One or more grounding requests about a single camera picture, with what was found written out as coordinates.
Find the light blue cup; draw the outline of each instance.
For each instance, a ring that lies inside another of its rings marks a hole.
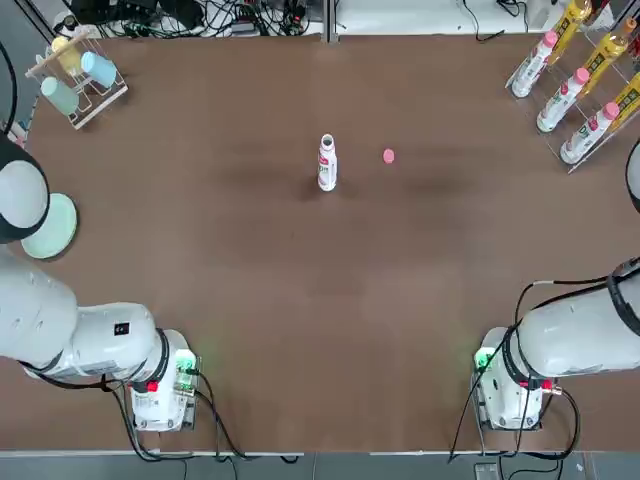
[[[80,62],[82,70],[93,78],[104,88],[110,88],[116,81],[116,66],[112,61],[107,60],[93,52],[85,52]]]
[[[40,92],[63,115],[71,115],[78,108],[80,97],[66,83],[55,77],[47,77],[40,85]]]

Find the white bottle with pink cap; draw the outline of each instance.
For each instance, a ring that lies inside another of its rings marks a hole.
[[[602,137],[613,122],[620,108],[616,102],[607,103],[602,110],[587,119],[580,130],[575,132],[569,140],[560,147],[560,157],[565,163],[578,163],[582,156]]]
[[[558,122],[576,102],[576,97],[588,80],[589,72],[586,68],[580,67],[568,80],[562,82],[558,91],[538,114],[536,123],[540,131],[546,133],[556,128]]]
[[[318,151],[318,186],[325,192],[336,188],[338,181],[338,157],[333,137],[328,133],[320,140]]]
[[[544,34],[542,40],[533,47],[529,56],[522,62],[511,82],[511,91],[518,98],[529,95],[531,87],[542,73],[553,46],[558,41],[558,34],[551,30]]]

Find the pink bottle cap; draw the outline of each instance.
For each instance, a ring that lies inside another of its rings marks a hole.
[[[602,114],[607,120],[615,120],[619,113],[620,109],[616,102],[609,102],[602,109]]]
[[[553,30],[548,31],[544,34],[542,38],[542,42],[549,48],[553,47],[558,41],[558,34]]]
[[[584,85],[589,81],[589,71],[586,68],[580,67],[576,70],[576,73],[573,74],[573,80],[578,85]]]
[[[396,154],[390,148],[387,148],[382,154],[382,160],[384,160],[384,163],[386,163],[387,165],[389,165],[390,163],[393,163],[395,159],[396,159]]]

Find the tabletop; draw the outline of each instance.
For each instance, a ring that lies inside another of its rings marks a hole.
[[[504,89],[535,41],[108,41],[127,95],[78,132],[38,103],[29,149],[80,215],[69,251],[39,266],[82,305],[143,303],[180,330],[247,451],[446,451],[472,355],[522,287],[638,252],[633,132],[569,176]],[[331,193],[315,178],[325,133]],[[539,290],[525,308],[558,293]],[[0,448],[129,448],[109,396],[6,359],[0,378]],[[580,449],[640,448],[638,380],[562,381]],[[207,414],[162,449],[213,450]],[[523,448],[563,449],[570,419],[554,402]],[[513,448],[512,434],[488,441]],[[471,411],[459,448],[479,449]]]

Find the white robotic arm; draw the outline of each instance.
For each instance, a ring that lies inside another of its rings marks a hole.
[[[517,327],[487,333],[475,355],[483,426],[536,428],[553,379],[640,366],[639,265],[633,259],[606,281],[534,308]]]
[[[109,375],[131,387],[142,430],[179,430],[193,395],[196,359],[184,337],[156,329],[143,305],[78,307],[74,293],[4,243],[38,231],[49,210],[44,173],[0,137],[0,355],[34,377]]]

